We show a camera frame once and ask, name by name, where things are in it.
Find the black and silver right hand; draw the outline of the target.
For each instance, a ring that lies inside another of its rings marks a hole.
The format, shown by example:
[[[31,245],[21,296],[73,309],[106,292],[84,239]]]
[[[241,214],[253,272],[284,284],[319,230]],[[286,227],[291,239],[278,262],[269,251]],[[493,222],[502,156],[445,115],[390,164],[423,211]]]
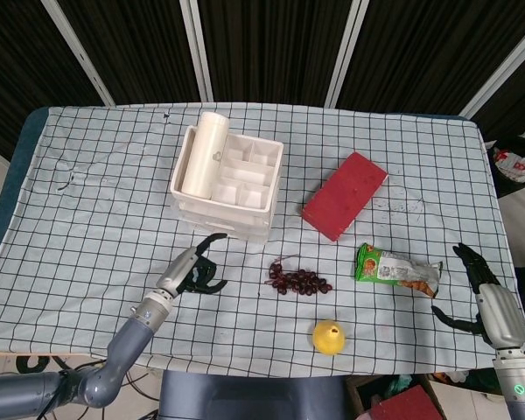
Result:
[[[453,247],[461,259],[478,306],[474,321],[450,318],[433,305],[433,314],[450,328],[480,335],[495,350],[525,345],[525,316],[515,295],[501,285],[487,261],[463,243]]]

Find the black and silver left hand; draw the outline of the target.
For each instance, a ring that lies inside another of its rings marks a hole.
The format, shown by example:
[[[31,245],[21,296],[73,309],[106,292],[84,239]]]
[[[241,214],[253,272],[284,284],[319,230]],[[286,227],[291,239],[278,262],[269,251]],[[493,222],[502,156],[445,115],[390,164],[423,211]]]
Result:
[[[217,270],[217,265],[203,256],[210,245],[227,238],[225,233],[210,234],[196,247],[190,247],[172,261],[156,283],[156,287],[167,292],[173,298],[183,292],[198,294],[215,294],[228,283],[220,280],[211,285]]]

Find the clear drawer with blue label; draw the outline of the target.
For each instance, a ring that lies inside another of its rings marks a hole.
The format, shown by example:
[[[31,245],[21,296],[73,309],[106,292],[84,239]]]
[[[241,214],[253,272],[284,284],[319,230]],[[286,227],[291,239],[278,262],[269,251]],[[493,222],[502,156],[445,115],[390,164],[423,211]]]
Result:
[[[211,218],[224,221],[241,222],[247,224],[270,223],[272,216],[270,213],[255,213],[244,208],[235,208],[231,206],[181,202],[179,209],[187,214],[194,214],[202,218]]]

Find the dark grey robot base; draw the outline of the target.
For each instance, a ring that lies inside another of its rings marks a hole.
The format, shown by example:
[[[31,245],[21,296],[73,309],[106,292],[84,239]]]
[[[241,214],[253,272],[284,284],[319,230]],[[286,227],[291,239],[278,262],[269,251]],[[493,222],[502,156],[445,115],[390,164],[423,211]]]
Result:
[[[354,420],[343,376],[262,378],[164,371],[157,420]]]

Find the white black checkered tablecloth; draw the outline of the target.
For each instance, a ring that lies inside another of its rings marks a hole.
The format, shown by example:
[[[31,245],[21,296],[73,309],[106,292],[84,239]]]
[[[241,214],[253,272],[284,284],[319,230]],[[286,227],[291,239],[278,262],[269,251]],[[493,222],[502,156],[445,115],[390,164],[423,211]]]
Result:
[[[494,350],[453,330],[433,305],[474,319],[477,305],[457,243],[482,254],[505,287],[516,278],[478,127],[450,117],[371,114],[256,103],[51,108],[10,198],[0,238],[0,353],[102,357],[169,261],[206,232],[181,220],[170,179],[186,129],[204,111],[233,132],[284,146],[276,212],[265,244],[217,241],[207,257],[214,295],[181,295],[140,363],[190,372],[309,377],[487,368]],[[337,241],[303,207],[354,152],[387,179]],[[370,244],[417,263],[443,263],[437,295],[354,278]],[[327,294],[279,294],[277,259],[313,270]],[[340,323],[341,353],[312,332]]]

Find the cream cylindrical bottle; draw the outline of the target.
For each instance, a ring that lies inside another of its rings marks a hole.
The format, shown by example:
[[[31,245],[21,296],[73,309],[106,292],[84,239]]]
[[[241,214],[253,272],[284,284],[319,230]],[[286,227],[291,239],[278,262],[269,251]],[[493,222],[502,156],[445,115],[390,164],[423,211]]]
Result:
[[[214,112],[199,119],[183,179],[182,193],[209,199],[228,136],[229,120]]]

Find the dark red grape bunch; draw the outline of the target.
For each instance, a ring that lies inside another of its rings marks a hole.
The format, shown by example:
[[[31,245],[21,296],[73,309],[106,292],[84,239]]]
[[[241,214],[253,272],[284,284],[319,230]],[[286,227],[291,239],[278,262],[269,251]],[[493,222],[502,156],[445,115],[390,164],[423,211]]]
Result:
[[[333,290],[333,286],[316,271],[286,270],[281,259],[270,264],[265,283],[281,295],[292,291],[302,296],[312,296],[318,293],[327,294]]]

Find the green snack bag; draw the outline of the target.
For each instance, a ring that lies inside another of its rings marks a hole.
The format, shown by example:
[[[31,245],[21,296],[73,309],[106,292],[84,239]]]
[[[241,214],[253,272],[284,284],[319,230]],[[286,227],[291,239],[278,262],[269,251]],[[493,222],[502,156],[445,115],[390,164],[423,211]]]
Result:
[[[429,298],[438,294],[442,262],[420,263],[363,243],[355,257],[354,278],[419,291]]]

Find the black bag with red print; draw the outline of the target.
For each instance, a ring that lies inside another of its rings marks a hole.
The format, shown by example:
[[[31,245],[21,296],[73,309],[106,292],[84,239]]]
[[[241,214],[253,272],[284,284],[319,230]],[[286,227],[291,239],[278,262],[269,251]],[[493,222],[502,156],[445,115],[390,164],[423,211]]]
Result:
[[[497,198],[525,188],[525,138],[509,136],[487,149]]]

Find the yellow pear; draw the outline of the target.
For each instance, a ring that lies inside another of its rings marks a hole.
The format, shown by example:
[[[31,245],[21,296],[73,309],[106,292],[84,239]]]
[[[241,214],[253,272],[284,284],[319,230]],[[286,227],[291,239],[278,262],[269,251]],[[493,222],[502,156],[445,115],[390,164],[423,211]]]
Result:
[[[322,320],[315,325],[311,339],[319,353],[333,356],[340,354],[344,349],[346,335],[340,323]]]

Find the red brick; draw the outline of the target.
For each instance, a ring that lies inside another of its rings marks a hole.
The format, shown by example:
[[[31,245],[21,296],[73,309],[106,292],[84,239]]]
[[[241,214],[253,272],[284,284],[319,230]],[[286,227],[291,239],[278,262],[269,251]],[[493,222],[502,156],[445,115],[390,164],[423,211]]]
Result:
[[[354,152],[303,207],[302,218],[336,242],[387,177],[380,166]]]

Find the white storage box frame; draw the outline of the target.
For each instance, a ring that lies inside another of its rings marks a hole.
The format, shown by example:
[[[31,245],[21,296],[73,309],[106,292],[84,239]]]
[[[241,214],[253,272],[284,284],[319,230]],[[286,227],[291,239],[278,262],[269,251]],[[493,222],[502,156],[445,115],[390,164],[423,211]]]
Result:
[[[182,193],[196,127],[185,132],[181,152],[174,165],[170,191],[177,202],[207,203],[244,208],[274,216],[279,190],[284,145],[259,137],[229,133],[219,170],[213,182],[212,195],[202,199]]]

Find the white partition post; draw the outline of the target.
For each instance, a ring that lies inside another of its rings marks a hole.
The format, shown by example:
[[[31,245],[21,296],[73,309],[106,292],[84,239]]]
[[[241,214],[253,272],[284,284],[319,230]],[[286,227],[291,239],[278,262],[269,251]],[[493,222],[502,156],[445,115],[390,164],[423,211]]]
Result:
[[[525,61],[525,36],[499,64],[472,99],[461,109],[459,116],[471,119],[494,96]]]
[[[179,0],[179,4],[199,90],[199,98],[202,102],[212,102],[214,100],[214,93],[198,0]]]
[[[368,11],[370,0],[352,0],[347,15],[345,28],[339,44],[332,76],[325,97],[325,107],[334,109],[338,104],[340,92],[347,76],[354,48]]]
[[[97,72],[92,60],[89,58],[88,53],[80,42],[66,14],[61,9],[58,0],[40,0],[40,2],[73,53],[73,56],[80,64],[103,104],[108,107],[115,106],[116,103],[112,95],[103,82],[102,77]]]

